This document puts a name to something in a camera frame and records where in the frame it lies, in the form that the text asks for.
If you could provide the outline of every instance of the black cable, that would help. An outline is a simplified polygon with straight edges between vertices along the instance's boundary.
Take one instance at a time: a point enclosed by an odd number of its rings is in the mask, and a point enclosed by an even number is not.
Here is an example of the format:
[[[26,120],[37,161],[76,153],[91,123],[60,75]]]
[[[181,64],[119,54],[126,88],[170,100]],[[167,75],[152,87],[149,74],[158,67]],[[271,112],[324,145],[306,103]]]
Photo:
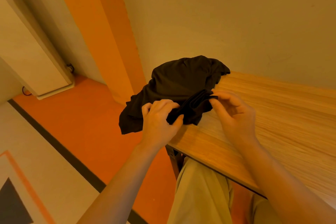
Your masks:
[[[22,93],[23,93],[25,96],[30,96],[30,95],[32,95],[31,93],[30,93],[30,94],[26,94],[25,91],[24,91],[24,89],[25,89],[25,87],[23,86],[23,87],[22,87]]]
[[[71,69],[71,73],[73,74],[74,71],[75,71],[74,66],[73,66],[71,63],[70,63],[70,64],[67,64],[66,66],[69,67],[69,68]]]

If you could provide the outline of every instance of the khaki pants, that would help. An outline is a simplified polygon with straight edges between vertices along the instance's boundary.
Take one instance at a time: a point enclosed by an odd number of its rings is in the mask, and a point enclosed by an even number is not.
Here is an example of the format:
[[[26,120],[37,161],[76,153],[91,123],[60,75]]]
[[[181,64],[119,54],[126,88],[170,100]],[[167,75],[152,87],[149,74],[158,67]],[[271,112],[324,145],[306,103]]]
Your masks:
[[[232,224],[230,208],[233,189],[224,176],[187,159],[178,176],[175,199],[168,224]],[[281,224],[268,200],[255,195],[252,200],[253,224]]]

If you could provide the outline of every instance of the left hand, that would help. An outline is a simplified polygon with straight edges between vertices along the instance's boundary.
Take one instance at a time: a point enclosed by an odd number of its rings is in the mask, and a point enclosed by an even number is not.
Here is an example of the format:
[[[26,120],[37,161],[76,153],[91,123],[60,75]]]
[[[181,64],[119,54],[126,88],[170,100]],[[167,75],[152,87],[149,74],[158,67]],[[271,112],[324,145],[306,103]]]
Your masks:
[[[183,115],[180,115],[172,125],[166,121],[170,111],[178,107],[179,104],[170,99],[145,104],[142,107],[143,136],[141,143],[156,151],[165,146],[183,124]]]

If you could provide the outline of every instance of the table leg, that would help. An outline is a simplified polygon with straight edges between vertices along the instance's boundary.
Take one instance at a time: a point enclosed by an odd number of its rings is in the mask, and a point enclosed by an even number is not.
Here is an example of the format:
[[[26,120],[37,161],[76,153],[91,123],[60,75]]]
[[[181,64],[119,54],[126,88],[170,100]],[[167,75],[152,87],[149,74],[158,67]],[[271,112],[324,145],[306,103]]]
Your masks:
[[[177,179],[183,166],[184,156],[182,155],[182,153],[175,150],[173,147],[169,145],[166,145],[166,151],[169,155],[170,162],[173,167],[175,177]]]

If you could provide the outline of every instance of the black cloth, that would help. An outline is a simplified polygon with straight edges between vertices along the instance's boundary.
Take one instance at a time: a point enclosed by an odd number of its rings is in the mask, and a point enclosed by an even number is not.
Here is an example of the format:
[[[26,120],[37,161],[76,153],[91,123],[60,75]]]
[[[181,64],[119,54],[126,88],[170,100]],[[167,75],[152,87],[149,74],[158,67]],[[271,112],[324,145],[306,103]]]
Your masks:
[[[168,115],[168,123],[184,114],[184,124],[197,125],[202,113],[212,109],[208,101],[211,89],[228,73],[230,70],[222,62],[204,56],[173,60],[154,68],[149,83],[126,102],[119,117],[121,133],[141,131],[144,122],[141,107],[161,99],[171,99],[180,105]]]

